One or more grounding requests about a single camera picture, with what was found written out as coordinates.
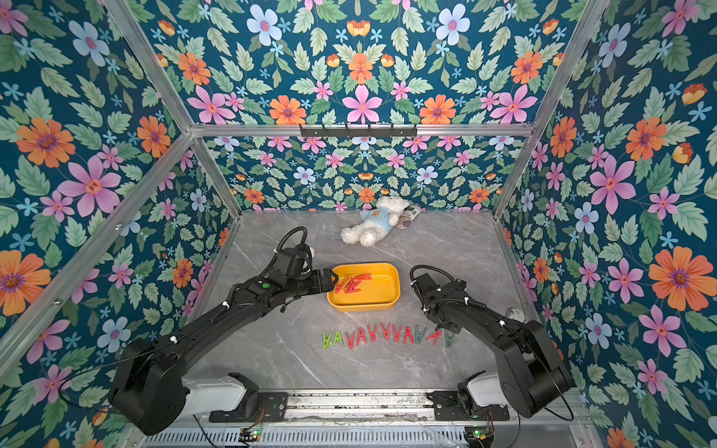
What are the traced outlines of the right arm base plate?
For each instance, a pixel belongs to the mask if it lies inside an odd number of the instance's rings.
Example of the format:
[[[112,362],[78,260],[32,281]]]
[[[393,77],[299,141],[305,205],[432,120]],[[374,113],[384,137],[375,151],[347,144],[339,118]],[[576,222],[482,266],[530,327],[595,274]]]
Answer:
[[[438,421],[509,421],[506,406],[484,406],[472,401],[467,393],[457,390],[433,391],[426,395]]]

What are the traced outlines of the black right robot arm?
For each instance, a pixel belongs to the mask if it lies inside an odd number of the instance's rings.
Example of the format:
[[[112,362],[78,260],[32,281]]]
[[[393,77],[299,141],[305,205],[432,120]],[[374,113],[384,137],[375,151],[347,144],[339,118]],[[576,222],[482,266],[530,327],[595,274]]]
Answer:
[[[493,406],[509,406],[531,418],[574,387],[571,374],[546,328],[522,322],[472,298],[466,282],[446,271],[420,264],[409,272],[422,311],[438,330],[465,330],[495,358],[496,371],[480,371],[457,386],[457,407],[476,418]]]

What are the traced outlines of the yellow plastic storage box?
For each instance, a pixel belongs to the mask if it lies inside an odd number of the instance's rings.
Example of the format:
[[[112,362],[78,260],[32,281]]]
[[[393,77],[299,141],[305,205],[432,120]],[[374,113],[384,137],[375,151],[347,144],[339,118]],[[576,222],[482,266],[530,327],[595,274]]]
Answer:
[[[331,306],[343,313],[385,311],[401,298],[401,282],[397,268],[387,262],[354,263],[333,269],[339,281],[347,276],[360,276],[360,292],[327,293]]]

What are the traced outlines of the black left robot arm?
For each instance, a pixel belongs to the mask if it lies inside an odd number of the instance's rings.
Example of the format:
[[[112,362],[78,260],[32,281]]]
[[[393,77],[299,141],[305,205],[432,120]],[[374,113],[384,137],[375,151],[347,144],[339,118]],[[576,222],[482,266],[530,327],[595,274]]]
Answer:
[[[274,309],[304,296],[327,293],[338,277],[329,268],[313,266],[313,252],[305,239],[287,242],[289,231],[260,274],[232,286],[227,298],[188,325],[155,342],[137,339],[127,345],[108,393],[111,408],[147,436],[156,435],[176,420],[195,414],[237,414],[252,420],[261,413],[258,386],[240,373],[187,379],[190,369],[214,348],[245,326]]]

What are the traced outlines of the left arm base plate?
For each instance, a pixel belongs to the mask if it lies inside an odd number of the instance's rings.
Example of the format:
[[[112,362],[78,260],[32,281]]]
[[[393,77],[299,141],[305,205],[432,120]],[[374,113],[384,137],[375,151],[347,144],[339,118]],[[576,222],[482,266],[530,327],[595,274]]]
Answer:
[[[288,408],[286,392],[249,392],[232,411],[214,411],[211,423],[274,423],[284,420]]]

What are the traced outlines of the teal clothespin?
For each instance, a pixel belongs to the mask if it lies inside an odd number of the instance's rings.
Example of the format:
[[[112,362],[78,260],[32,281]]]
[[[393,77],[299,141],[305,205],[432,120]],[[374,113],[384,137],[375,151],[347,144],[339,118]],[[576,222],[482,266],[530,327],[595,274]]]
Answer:
[[[428,328],[427,327],[420,327],[415,326],[415,344],[420,345],[426,336]]]
[[[455,332],[450,332],[450,330],[444,331],[444,346],[446,349],[450,349],[453,346],[456,336],[457,334],[455,334]]]

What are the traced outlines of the red clothespin placed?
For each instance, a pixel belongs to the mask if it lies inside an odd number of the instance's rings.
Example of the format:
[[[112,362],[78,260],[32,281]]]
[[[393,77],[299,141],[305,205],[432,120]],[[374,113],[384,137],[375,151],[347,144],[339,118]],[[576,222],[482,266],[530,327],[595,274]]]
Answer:
[[[359,328],[356,338],[356,346],[367,345],[367,338],[364,328]]]
[[[443,332],[441,330],[435,330],[435,332],[425,338],[425,341],[426,343],[430,343],[432,346],[435,346],[438,341],[440,341],[442,334]]]
[[[388,324],[381,323],[380,327],[383,332],[384,338],[386,340],[389,340],[390,336],[391,336],[391,325],[389,323]]]
[[[404,327],[404,334],[403,334],[403,344],[404,345],[413,345],[415,343],[415,338],[413,335],[413,332],[409,326]]]
[[[403,334],[403,327],[402,326],[391,326],[391,334],[393,337],[393,340],[395,343],[399,343],[401,341],[401,335]]]
[[[345,341],[347,342],[347,347],[353,350],[356,345],[356,332],[346,332]]]
[[[377,324],[373,324],[373,326],[368,325],[367,330],[368,330],[371,342],[375,343],[377,340],[378,325]]]

